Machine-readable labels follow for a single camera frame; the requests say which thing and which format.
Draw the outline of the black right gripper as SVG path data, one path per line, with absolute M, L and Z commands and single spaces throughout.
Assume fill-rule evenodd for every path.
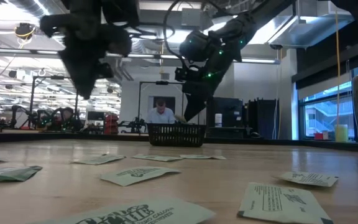
M 197 69 L 202 73 L 200 82 L 186 81 L 184 83 L 182 92 L 186 94 L 187 99 L 184 113 L 186 121 L 198 115 L 213 100 L 214 92 L 235 58 L 241 59 L 241 53 L 238 49 L 222 46 L 212 53 L 201 68 Z

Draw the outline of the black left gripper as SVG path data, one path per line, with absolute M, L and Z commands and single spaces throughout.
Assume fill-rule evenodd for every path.
M 43 16 L 40 29 L 46 36 L 64 35 L 65 48 L 58 52 L 73 86 L 83 99 L 90 99 L 98 78 L 112 78 L 110 64 L 101 62 L 108 52 L 128 56 L 132 41 L 128 31 L 112 24 L 100 24 L 94 17 L 74 14 Z

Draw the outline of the white green sweetener packet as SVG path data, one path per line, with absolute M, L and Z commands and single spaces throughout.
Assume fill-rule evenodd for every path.
M 126 187 L 128 185 L 160 177 L 168 173 L 179 174 L 180 172 L 180 170 L 166 167 L 144 166 L 101 174 L 100 179 Z
M 178 198 L 158 198 L 103 207 L 32 224 L 199 224 L 216 214 Z
M 218 159 L 218 160 L 227 160 L 224 156 L 205 156 L 205 155 L 196 155 L 196 154 L 181 154 L 182 159 Z
M 144 159 L 151 161 L 160 161 L 160 162 L 172 162 L 182 160 L 181 157 L 172 157 L 172 156 L 156 156 L 156 155 L 146 155 L 146 154 L 137 154 L 132 156 L 134 159 Z
M 121 159 L 125 159 L 126 157 L 123 155 L 111 155 L 111 154 L 103 154 L 101 156 L 97 157 L 90 157 L 87 159 L 72 161 L 73 164 L 86 164 L 86 165 L 101 165 L 101 164 L 107 164 L 109 162 L 118 161 Z
M 275 176 L 275 178 L 296 184 L 313 185 L 318 187 L 332 187 L 339 179 L 337 176 L 298 171 L 286 172 Z
M 248 184 L 237 216 L 283 224 L 334 224 L 310 191 L 254 182 Z

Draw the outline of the dark green Truvia packet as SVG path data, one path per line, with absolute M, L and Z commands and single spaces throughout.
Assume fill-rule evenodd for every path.
M 0 182 L 25 182 L 42 169 L 40 166 L 0 167 Z

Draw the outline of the black slotted plastic basket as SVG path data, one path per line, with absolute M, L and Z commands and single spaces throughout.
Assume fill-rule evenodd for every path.
M 149 143 L 153 146 L 201 147 L 206 132 L 199 124 L 147 124 Z

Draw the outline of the person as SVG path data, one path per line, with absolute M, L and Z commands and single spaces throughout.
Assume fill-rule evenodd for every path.
M 77 118 L 76 113 L 70 107 L 60 110 L 61 124 L 58 126 L 60 131 L 78 132 L 83 128 L 82 122 Z
M 155 124 L 174 124 L 175 115 L 170 108 L 166 107 L 165 100 L 159 98 L 156 101 L 155 108 L 149 111 L 147 122 Z

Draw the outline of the black cabinet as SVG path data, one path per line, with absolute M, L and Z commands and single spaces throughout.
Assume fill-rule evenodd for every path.
M 243 101 L 238 98 L 214 97 L 206 108 L 206 136 L 208 138 L 242 139 L 244 122 L 242 118 Z M 223 126 L 214 126 L 214 115 L 223 115 Z

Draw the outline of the red tool chest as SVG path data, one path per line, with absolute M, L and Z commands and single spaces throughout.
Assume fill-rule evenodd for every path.
M 104 118 L 104 134 L 117 135 L 118 134 L 118 116 L 116 114 L 108 114 Z

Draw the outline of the black panel rack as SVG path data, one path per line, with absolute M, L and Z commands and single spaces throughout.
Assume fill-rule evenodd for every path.
M 275 139 L 278 133 L 279 101 L 257 98 L 247 102 L 247 126 L 264 139 Z

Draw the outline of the glass window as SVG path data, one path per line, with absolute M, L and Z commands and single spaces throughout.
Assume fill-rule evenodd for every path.
M 357 68 L 346 68 L 345 73 L 328 80 L 300 88 L 301 134 L 313 138 L 316 133 L 335 132 L 336 125 L 345 125 L 349 139 L 357 136 L 352 102 L 352 79 Z

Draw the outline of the yellow-green cup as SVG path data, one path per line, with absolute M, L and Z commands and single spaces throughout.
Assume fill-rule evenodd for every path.
M 348 142 L 348 140 L 349 140 L 348 125 L 337 124 L 334 127 L 334 132 L 335 132 L 335 141 L 336 142 Z

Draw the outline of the black gantry frame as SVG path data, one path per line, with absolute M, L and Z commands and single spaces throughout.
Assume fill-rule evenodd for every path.
M 30 93 L 30 112 L 33 112 L 34 109 L 34 96 L 36 95 L 35 89 L 42 87 L 42 92 L 38 95 L 42 95 L 48 99 L 50 96 L 51 100 L 55 99 L 75 99 L 75 109 L 74 115 L 77 120 L 80 119 L 80 114 L 78 112 L 78 90 L 75 91 L 73 83 L 69 83 L 71 78 L 62 76 L 62 75 L 49 75 L 49 76 L 40 76 L 36 75 L 32 77 L 32 88 Z
M 140 104 L 141 104 L 141 94 L 142 94 L 142 85 L 143 84 L 153 84 L 153 85 L 181 85 L 183 86 L 184 83 L 180 82 L 168 82 L 168 81 L 155 81 L 155 82 L 149 82 L 149 81 L 140 81 L 139 82 L 139 92 L 138 92 L 138 109 L 137 109 L 137 117 L 140 118 Z M 185 95 L 182 92 L 182 90 L 179 90 L 182 93 L 181 96 L 181 115 L 184 114 L 184 98 Z

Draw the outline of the black aluminium frame rail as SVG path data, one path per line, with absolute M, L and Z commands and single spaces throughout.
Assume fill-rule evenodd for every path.
M 358 152 L 358 142 L 333 142 L 333 141 L 315 141 L 315 140 L 277 140 L 278 144 L 288 146 L 318 147 L 325 149 L 334 149 L 340 151 Z
M 72 134 L 72 139 L 101 140 L 101 141 L 139 141 L 148 142 L 149 137 L 144 135 L 97 135 L 97 134 Z M 250 145 L 290 145 L 284 140 L 267 139 L 230 139 L 230 138 L 204 138 L 206 144 L 250 144 Z
M 0 133 L 0 142 L 76 139 L 77 137 L 77 134 L 63 133 Z

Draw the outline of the corrugated silver ventilation duct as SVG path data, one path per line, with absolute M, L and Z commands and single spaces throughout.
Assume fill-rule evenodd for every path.
M 68 12 L 61 0 L 5 0 L 18 9 L 41 19 L 43 16 Z

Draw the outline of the rectangular silver ventilation duct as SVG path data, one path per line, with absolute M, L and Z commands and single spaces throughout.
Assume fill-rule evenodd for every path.
M 294 0 L 291 6 L 261 27 L 249 44 L 307 48 L 351 22 L 354 22 L 351 13 L 330 0 Z

